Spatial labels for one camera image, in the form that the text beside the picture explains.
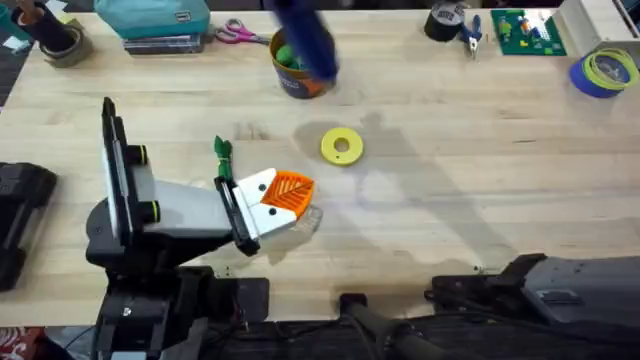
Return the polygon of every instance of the yellow tape roll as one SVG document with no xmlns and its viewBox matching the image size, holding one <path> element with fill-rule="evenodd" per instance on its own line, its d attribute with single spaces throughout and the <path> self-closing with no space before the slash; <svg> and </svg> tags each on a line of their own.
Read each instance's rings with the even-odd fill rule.
<svg viewBox="0 0 640 360">
<path fill-rule="evenodd" d="M 338 151 L 336 143 L 345 141 L 348 145 L 346 151 Z M 334 128 L 327 131 L 322 137 L 320 143 L 320 152 L 322 156 L 334 165 L 347 166 L 355 163 L 360 159 L 364 152 L 364 143 L 362 138 L 352 129 Z"/>
</svg>

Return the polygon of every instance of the blue tape roll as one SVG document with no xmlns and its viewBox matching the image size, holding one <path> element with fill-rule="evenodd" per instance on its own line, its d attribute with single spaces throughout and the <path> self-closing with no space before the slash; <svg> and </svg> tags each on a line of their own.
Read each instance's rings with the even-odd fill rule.
<svg viewBox="0 0 640 360">
<path fill-rule="evenodd" d="M 584 61 L 586 58 L 587 56 L 583 57 L 582 59 L 580 59 L 580 61 L 573 64 L 569 69 L 569 78 L 571 78 L 573 85 L 575 85 L 576 88 L 578 88 L 578 90 L 582 91 L 583 93 L 600 99 L 611 98 L 620 94 L 622 90 L 611 90 L 603 88 L 587 78 L 583 70 Z M 611 63 L 612 61 L 618 63 L 614 59 L 607 59 L 609 59 L 609 61 L 607 61 L 609 63 Z M 623 71 L 621 75 L 623 76 L 623 80 L 625 82 L 629 81 L 630 75 L 628 71 Z"/>
</svg>

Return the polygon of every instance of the yellow ring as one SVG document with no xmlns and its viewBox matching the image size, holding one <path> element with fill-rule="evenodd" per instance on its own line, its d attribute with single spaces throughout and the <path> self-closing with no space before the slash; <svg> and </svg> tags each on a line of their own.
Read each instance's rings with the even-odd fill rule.
<svg viewBox="0 0 640 360">
<path fill-rule="evenodd" d="M 146 151 L 144 150 L 144 145 L 140 145 L 140 162 L 142 163 L 141 165 L 147 165 L 147 154 Z"/>
<path fill-rule="evenodd" d="M 153 222 L 156 223 L 158 222 L 158 205 L 156 201 L 152 201 L 151 206 L 153 206 Z"/>
<path fill-rule="evenodd" d="M 344 140 L 349 148 L 346 151 L 336 150 L 336 142 Z M 334 128 L 327 131 L 320 143 L 322 156 L 334 165 L 351 165 L 358 161 L 364 152 L 362 138 L 352 129 Z"/>
</svg>

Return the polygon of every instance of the black cable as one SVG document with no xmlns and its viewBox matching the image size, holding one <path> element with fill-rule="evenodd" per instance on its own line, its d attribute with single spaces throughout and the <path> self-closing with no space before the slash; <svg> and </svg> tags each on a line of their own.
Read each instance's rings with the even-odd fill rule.
<svg viewBox="0 0 640 360">
<path fill-rule="evenodd" d="M 291 340 L 295 340 L 298 339 L 304 335 L 308 335 L 308 334 L 312 334 L 312 333 L 316 333 L 320 330 L 324 330 L 324 329 L 328 329 L 330 327 L 334 327 L 336 325 L 339 325 L 340 321 L 336 320 L 336 321 L 330 321 L 330 322 L 326 322 L 326 323 L 322 323 L 319 325 L 312 325 L 309 326 L 305 329 L 302 330 L 298 330 L 296 332 L 293 332 L 291 334 L 284 334 L 279 328 L 277 323 L 275 323 L 276 326 L 276 336 L 275 337 L 267 337 L 267 336 L 236 336 L 233 338 L 233 340 L 236 341 L 246 341 L 246 342 L 283 342 L 283 341 L 291 341 Z"/>
<path fill-rule="evenodd" d="M 371 360 L 379 360 L 384 358 L 383 353 L 379 353 L 378 355 L 376 355 L 376 351 L 374 350 L 373 345 L 371 345 L 371 341 L 369 341 L 367 334 L 365 334 L 364 329 L 362 328 L 362 325 L 360 325 L 358 320 L 349 315 L 342 315 L 342 318 L 347 320 L 347 322 L 349 322 L 351 326 L 356 329 L 356 332 L 360 336 L 360 341 L 367 349 L 367 354 L 369 354 L 369 358 Z"/>
<path fill-rule="evenodd" d="M 505 316 L 500 316 L 500 315 L 496 315 L 490 312 L 485 312 L 485 311 L 453 311 L 453 312 L 443 312 L 443 313 L 438 313 L 438 314 L 433 314 L 433 315 L 427 315 L 427 316 L 423 316 L 423 317 L 419 317 L 419 318 L 413 318 L 411 319 L 411 321 L 419 321 L 419 320 L 428 320 L 428 319 L 436 319 L 436 318 L 442 318 L 442 317 L 482 317 L 485 319 L 490 319 L 490 320 L 494 320 L 494 321 L 500 321 L 503 323 L 507 323 L 509 325 L 513 325 L 513 326 L 518 326 L 518 327 L 522 327 L 522 328 L 526 328 L 532 331 L 537 331 L 537 332 L 542 332 L 542 333 L 547 333 L 550 335 L 555 335 L 558 337 L 564 337 L 564 338 L 568 338 L 568 339 L 572 339 L 572 340 L 581 340 L 581 341 L 587 341 L 587 342 L 597 342 L 600 344 L 604 344 L 604 345 L 614 345 L 614 346 L 632 346 L 632 347 L 638 347 L 638 342 L 632 342 L 632 341 L 620 341 L 620 340 L 614 340 L 614 339 L 609 339 L 609 338 L 601 338 L 601 337 L 595 337 L 595 336 L 589 336 L 589 335 L 581 335 L 581 334 L 576 334 L 576 333 L 571 333 L 571 332 L 567 332 L 564 330 L 560 330 L 560 329 L 555 329 L 552 326 L 549 325 L 542 325 L 542 324 L 536 324 L 533 322 L 529 322 L 529 321 L 523 321 L 523 320 L 516 320 L 516 319 L 511 319 Z"/>
<path fill-rule="evenodd" d="M 65 350 L 69 349 L 69 346 L 71 346 L 74 342 L 78 341 L 78 339 L 80 339 L 84 334 L 88 333 L 94 327 L 95 325 L 91 325 L 88 328 L 82 330 L 78 335 L 76 335 L 73 339 L 71 339 L 71 341 L 69 341 L 67 345 L 64 346 L 63 349 Z"/>
<path fill-rule="evenodd" d="M 220 360 L 220 358 L 222 357 L 222 353 L 224 352 L 224 348 L 227 346 L 227 343 L 229 343 L 229 339 L 232 338 L 233 333 L 236 331 L 235 327 L 231 327 L 229 329 L 229 332 L 224 335 L 222 341 L 222 344 L 220 344 L 220 346 L 218 347 L 218 352 L 214 358 L 214 360 Z"/>
</svg>

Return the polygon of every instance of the red object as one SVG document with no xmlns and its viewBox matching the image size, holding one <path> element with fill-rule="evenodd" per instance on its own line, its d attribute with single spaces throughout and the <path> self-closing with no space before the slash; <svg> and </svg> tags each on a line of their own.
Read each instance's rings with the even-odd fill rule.
<svg viewBox="0 0 640 360">
<path fill-rule="evenodd" d="M 0 359 L 31 360 L 36 341 L 44 336 L 44 328 L 0 328 Z"/>
</svg>

